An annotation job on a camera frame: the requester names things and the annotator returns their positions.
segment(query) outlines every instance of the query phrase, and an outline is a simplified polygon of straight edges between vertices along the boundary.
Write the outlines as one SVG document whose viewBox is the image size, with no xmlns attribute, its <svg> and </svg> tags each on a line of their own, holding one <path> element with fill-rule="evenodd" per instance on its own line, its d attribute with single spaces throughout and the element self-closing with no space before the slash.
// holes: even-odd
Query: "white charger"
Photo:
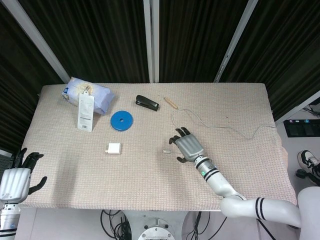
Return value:
<svg viewBox="0 0 320 240">
<path fill-rule="evenodd" d="M 120 142 L 109 142 L 108 150 L 105 153 L 111 155 L 119 155 L 121 153 L 121 143 Z"/>
</svg>

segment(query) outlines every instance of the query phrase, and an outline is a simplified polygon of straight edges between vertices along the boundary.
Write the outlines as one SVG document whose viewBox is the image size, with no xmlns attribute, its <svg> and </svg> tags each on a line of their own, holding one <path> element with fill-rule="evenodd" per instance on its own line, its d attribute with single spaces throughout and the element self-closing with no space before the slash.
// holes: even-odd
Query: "dark fabric backdrop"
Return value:
<svg viewBox="0 0 320 240">
<path fill-rule="evenodd" d="M 67 73 L 149 83 L 142 0 L 19 0 Z"/>
<path fill-rule="evenodd" d="M 2 175 L 8 168 L 10 163 L 10 157 L 0 155 L 0 182 L 2 181 Z"/>
<path fill-rule="evenodd" d="M 161 0 L 159 81 L 212 82 L 247 0 Z"/>
<path fill-rule="evenodd" d="M 320 90 L 320 1 L 260 0 L 220 82 L 264 83 L 277 120 Z"/>
<path fill-rule="evenodd" d="M 0 3 L 0 149 L 22 145 L 42 86 L 63 84 L 16 20 Z"/>
</svg>

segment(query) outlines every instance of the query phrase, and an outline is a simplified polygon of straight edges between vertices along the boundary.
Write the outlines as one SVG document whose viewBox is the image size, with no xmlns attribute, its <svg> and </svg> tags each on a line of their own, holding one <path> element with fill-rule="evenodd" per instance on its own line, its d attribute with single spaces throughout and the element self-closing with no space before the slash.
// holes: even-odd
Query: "white cable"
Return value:
<svg viewBox="0 0 320 240">
<path fill-rule="evenodd" d="M 164 154 L 182 154 L 181 152 L 171 151 L 171 150 L 168 150 L 168 149 L 163 149 L 163 153 Z"/>
<path fill-rule="evenodd" d="M 276 128 L 276 126 L 274 126 L 274 125 L 261 125 L 261 126 L 259 126 L 259 127 L 255 130 L 253 136 L 252 136 L 252 137 L 249 137 L 249 136 L 246 136 L 245 134 L 243 134 L 242 132 L 238 131 L 237 129 L 231 127 L 231 126 L 208 126 L 207 124 L 205 124 L 205 123 L 201 120 L 201 118 L 200 118 L 194 111 L 191 111 L 190 109 L 186 109 L 186 108 L 185 108 L 185 109 L 178 109 L 178 110 L 175 110 L 175 111 L 172 112 L 172 115 L 171 115 L 172 123 L 173 123 L 173 125 L 175 125 L 177 128 L 180 128 L 180 127 L 176 124 L 174 115 L 175 115 L 176 112 L 180 112 L 180 111 L 188 111 L 188 112 L 194 114 L 194 115 L 199 119 L 199 121 L 200 121 L 205 127 L 209 128 L 209 129 L 232 129 L 233 131 L 237 132 L 238 134 L 241 134 L 242 136 L 244 136 L 244 137 L 245 137 L 246 139 L 248 139 L 248 140 L 254 139 L 255 136 L 256 136 L 256 133 L 257 133 L 258 130 L 259 130 L 260 128 L 262 128 L 262 127 L 273 128 L 273 129 Z"/>
</svg>

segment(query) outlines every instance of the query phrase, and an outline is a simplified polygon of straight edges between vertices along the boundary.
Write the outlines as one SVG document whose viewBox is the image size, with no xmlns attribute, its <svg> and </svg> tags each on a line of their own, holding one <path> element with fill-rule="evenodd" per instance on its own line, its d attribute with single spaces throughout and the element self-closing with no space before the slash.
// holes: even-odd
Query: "stapler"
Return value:
<svg viewBox="0 0 320 240">
<path fill-rule="evenodd" d="M 157 111 L 159 108 L 159 104 L 146 98 L 145 96 L 137 95 L 135 98 L 135 104 L 145 107 L 147 109 L 151 109 L 153 111 Z"/>
</svg>

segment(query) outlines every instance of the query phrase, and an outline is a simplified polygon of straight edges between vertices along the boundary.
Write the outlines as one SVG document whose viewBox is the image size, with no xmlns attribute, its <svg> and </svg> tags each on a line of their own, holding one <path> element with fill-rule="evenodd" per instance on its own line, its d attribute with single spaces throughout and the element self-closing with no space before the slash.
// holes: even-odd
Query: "beige textured tablecloth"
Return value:
<svg viewBox="0 0 320 240">
<path fill-rule="evenodd" d="M 121 210 L 218 210 L 213 193 L 192 163 L 182 164 L 169 138 L 177 134 L 173 108 L 190 109 L 211 126 L 231 126 L 251 136 L 260 125 L 274 125 L 266 88 L 260 83 L 104 83 L 116 95 L 106 115 L 94 115 L 93 131 L 77 129 L 78 108 L 61 93 L 66 85 L 44 86 L 23 146 L 44 154 L 31 177 L 45 186 L 23 206 Z M 158 111 L 135 104 L 143 95 Z M 123 132 L 110 125 L 120 110 L 133 116 Z M 175 116 L 203 145 L 220 172 L 248 199 L 266 197 L 296 203 L 275 128 L 262 127 L 253 140 L 230 129 L 209 129 L 187 112 Z M 121 155 L 107 155 L 108 143 L 121 143 Z"/>
</svg>

